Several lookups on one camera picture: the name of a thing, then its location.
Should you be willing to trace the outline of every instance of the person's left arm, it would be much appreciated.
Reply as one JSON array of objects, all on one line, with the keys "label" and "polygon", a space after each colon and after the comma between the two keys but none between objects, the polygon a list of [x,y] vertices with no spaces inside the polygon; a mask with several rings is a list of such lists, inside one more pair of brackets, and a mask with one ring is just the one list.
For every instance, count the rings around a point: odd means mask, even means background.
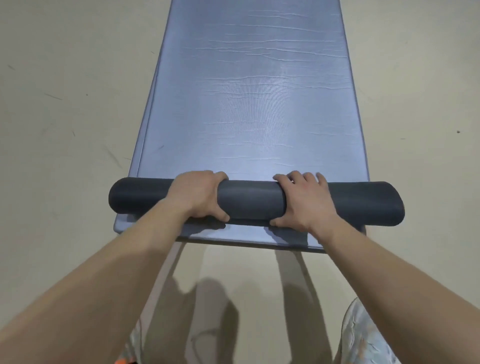
[{"label": "person's left arm", "polygon": [[113,363],[145,306],[184,222],[213,215],[223,172],[178,176],[165,199],[0,331],[9,364]]}]

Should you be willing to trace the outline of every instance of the person's left hand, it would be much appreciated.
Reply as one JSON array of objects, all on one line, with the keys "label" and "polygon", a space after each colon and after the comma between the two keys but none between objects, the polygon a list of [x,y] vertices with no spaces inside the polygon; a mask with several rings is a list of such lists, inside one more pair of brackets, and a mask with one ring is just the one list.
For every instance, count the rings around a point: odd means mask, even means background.
[{"label": "person's left hand", "polygon": [[166,200],[185,209],[192,218],[211,215],[227,222],[230,216],[217,202],[217,189],[220,182],[227,180],[225,172],[213,173],[211,170],[193,171],[179,174],[168,190]]}]

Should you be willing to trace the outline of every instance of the person's right arm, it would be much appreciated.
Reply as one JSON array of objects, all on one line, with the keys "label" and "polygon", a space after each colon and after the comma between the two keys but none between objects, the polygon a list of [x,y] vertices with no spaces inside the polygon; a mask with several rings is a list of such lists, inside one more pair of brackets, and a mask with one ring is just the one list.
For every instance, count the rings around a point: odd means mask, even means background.
[{"label": "person's right arm", "polygon": [[273,226],[310,232],[402,363],[480,363],[480,310],[341,219],[325,178],[274,177],[287,211]]}]

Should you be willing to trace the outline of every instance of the yoga mat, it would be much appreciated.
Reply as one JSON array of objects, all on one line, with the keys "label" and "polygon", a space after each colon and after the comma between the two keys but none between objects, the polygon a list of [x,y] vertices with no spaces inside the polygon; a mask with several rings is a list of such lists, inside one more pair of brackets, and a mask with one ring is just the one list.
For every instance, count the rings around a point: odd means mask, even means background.
[{"label": "yoga mat", "polygon": [[[108,202],[119,214],[143,215],[167,196],[172,179],[132,178],[117,181],[110,189]],[[332,182],[328,184],[337,213],[355,227],[395,226],[405,211],[396,189],[386,182]],[[283,216],[285,194],[277,182],[223,181],[218,186],[218,204],[232,224],[251,223],[269,226]]]},{"label": "yoga mat", "polygon": [[[129,177],[189,170],[369,180],[338,0],[172,0]],[[118,214],[114,230],[135,220]],[[249,224],[192,222],[181,237],[322,251],[310,235]]]}]

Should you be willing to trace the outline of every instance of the forearm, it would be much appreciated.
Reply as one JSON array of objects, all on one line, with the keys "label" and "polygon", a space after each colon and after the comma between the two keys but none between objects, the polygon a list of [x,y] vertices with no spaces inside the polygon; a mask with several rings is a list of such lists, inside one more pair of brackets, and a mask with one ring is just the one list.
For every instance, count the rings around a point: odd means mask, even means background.
[{"label": "forearm", "polygon": [[112,363],[187,216],[162,201],[0,332],[4,363]]},{"label": "forearm", "polygon": [[477,308],[340,218],[333,224],[324,248],[400,361],[480,362]]}]

